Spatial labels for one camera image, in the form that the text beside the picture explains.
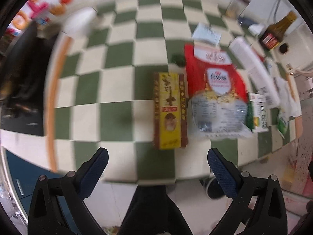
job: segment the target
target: snack bag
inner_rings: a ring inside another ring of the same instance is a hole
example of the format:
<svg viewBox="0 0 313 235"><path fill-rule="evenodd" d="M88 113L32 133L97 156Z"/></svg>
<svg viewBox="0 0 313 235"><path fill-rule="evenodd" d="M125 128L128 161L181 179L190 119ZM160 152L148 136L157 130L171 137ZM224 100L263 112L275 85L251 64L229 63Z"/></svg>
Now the snack bag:
<svg viewBox="0 0 313 235"><path fill-rule="evenodd" d="M185 45L190 135L210 139L252 136L245 126L245 84L224 51Z"/></svg>

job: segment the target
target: plastic bag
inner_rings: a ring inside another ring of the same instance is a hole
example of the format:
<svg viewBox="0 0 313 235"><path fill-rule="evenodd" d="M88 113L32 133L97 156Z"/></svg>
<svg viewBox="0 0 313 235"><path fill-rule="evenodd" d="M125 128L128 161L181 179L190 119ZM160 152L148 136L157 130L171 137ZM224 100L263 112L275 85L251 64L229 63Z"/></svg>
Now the plastic bag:
<svg viewBox="0 0 313 235"><path fill-rule="evenodd" d="M289 118L295 116L297 105L291 96L288 82L282 78L275 77L278 88L279 97L281 98L281 106L277 116L277 129L281 136L285 138L288 130Z"/></svg>
<svg viewBox="0 0 313 235"><path fill-rule="evenodd" d="M185 45L188 134L210 139L252 136L245 126L247 94L228 54Z"/></svg>

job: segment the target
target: soy sauce bottle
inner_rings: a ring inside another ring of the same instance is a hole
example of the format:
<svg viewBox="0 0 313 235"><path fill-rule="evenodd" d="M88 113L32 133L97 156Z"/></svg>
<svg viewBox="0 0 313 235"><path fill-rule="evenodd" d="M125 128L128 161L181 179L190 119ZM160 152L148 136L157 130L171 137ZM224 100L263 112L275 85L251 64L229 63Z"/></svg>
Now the soy sauce bottle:
<svg viewBox="0 0 313 235"><path fill-rule="evenodd" d="M297 15L293 11L290 11L282 20L276 24L269 25L259 38L261 46L267 50L271 50L279 45L283 41L285 32L296 19Z"/></svg>

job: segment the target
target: screw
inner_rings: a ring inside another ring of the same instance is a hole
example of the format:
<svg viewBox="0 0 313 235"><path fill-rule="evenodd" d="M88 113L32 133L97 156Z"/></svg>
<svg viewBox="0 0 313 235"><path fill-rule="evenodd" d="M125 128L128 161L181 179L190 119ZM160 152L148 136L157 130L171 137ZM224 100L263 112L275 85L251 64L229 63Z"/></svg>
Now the screw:
<svg viewBox="0 0 313 235"><path fill-rule="evenodd" d="M43 180L45 180L46 179L46 176L45 175L40 175L39 176L39 181L43 181Z"/></svg>
<svg viewBox="0 0 313 235"><path fill-rule="evenodd" d="M250 176L249 172L247 172L247 171L245 171L245 170L241 172L241 175L242 175L243 177L245 177L245 178L247 178L248 176Z"/></svg>
<svg viewBox="0 0 313 235"><path fill-rule="evenodd" d="M74 177L74 175L75 175L75 171L69 171L67 174L66 174L69 178L71 178L71 177Z"/></svg>
<svg viewBox="0 0 313 235"><path fill-rule="evenodd" d="M277 176L273 174L273 175L271 175L271 179L276 181L277 180Z"/></svg>

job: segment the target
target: green and white checkered tablecloth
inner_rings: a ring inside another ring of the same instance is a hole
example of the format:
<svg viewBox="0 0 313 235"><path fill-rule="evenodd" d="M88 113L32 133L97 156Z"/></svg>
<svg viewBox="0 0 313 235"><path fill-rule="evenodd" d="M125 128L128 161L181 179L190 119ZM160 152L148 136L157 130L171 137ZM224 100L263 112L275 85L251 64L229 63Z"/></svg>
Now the green and white checkered tablecloth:
<svg viewBox="0 0 313 235"><path fill-rule="evenodd" d="M206 154L211 147L242 165L295 138L292 120L282 139L274 126L278 110L273 109L268 110L269 132L251 139L189 139L186 149L155 150L152 73L185 73L171 63L171 57L183 54L199 22L222 34L219 46L228 52L250 92L255 88L228 50L229 43L242 35L259 54L271 54L246 28L224 17L224 8L206 0L117 0L99 5L98 12L100 24L90 36L73 41L58 83L55 148L59 170L76 170L101 146L110 155L103 174L106 180L174 181L209 174ZM285 78L284 69L277 66Z"/></svg>

